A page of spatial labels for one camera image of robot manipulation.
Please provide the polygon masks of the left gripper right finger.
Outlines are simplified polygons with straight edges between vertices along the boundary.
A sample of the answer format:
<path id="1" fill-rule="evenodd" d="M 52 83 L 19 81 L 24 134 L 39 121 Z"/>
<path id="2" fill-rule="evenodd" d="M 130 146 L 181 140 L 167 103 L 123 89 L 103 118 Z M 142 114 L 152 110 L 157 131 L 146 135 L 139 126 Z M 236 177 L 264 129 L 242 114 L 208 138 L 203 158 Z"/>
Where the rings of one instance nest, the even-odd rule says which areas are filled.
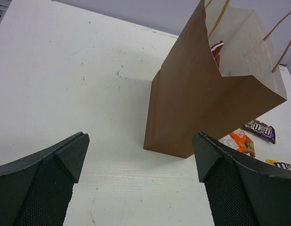
<path id="1" fill-rule="evenodd" d="M 192 139 L 198 178 L 216 226 L 291 226 L 291 171 L 199 132 Z"/>

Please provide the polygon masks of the yellow M&M's packet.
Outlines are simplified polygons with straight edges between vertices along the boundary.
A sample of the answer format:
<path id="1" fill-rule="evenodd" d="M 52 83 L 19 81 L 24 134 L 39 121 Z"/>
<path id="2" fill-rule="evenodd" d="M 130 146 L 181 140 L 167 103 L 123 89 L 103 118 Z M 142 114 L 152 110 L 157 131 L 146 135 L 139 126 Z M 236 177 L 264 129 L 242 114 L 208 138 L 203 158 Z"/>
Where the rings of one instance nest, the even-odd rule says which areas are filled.
<path id="1" fill-rule="evenodd" d="M 276 161 L 271 159 L 266 159 L 266 163 L 272 166 L 276 166 L 281 169 L 290 170 L 291 171 L 291 164 L 282 162 L 282 161 Z"/>

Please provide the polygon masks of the brown M&M's packet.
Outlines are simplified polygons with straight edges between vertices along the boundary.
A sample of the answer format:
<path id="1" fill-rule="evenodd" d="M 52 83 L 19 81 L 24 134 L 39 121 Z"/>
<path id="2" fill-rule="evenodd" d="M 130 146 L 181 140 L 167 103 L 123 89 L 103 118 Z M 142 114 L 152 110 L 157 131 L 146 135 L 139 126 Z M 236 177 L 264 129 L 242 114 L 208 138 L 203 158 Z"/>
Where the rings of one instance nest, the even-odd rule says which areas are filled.
<path id="1" fill-rule="evenodd" d="M 275 129 L 272 126 L 269 126 L 257 119 L 246 123 L 242 129 L 258 136 L 267 142 L 275 144 Z"/>

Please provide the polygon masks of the red Doritos chip bag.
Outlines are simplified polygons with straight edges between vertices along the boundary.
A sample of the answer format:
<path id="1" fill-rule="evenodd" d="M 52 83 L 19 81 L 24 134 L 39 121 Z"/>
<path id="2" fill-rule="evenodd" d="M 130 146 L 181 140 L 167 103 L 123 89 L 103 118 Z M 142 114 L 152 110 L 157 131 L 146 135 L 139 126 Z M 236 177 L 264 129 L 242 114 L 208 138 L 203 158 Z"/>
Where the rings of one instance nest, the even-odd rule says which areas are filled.
<path id="1" fill-rule="evenodd" d="M 224 42 L 221 40 L 219 42 L 217 42 L 216 44 L 214 44 L 213 46 L 211 46 L 211 52 L 213 55 L 213 58 L 217 64 L 217 66 L 219 67 L 220 64 L 220 51 L 223 48 Z"/>

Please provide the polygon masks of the brown paper bag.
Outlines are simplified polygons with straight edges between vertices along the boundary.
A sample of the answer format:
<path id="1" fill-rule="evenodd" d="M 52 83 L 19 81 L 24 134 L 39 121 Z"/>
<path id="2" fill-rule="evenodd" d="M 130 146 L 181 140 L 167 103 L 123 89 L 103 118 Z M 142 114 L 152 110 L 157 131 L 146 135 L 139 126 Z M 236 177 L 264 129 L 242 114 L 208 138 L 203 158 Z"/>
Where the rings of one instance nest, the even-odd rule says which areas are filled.
<path id="1" fill-rule="evenodd" d="M 188 158 L 194 134 L 221 139 L 285 102 L 269 36 L 254 10 L 200 1 L 152 81 L 144 148 Z"/>

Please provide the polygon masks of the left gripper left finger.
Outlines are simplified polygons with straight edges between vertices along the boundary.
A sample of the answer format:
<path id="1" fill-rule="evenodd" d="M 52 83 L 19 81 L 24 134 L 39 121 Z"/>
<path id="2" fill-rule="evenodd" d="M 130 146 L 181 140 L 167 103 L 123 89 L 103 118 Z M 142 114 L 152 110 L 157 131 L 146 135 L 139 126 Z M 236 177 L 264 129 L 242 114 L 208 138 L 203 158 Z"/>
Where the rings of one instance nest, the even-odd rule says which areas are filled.
<path id="1" fill-rule="evenodd" d="M 0 226 L 61 226 L 78 183 L 89 136 L 78 132 L 0 166 Z"/>

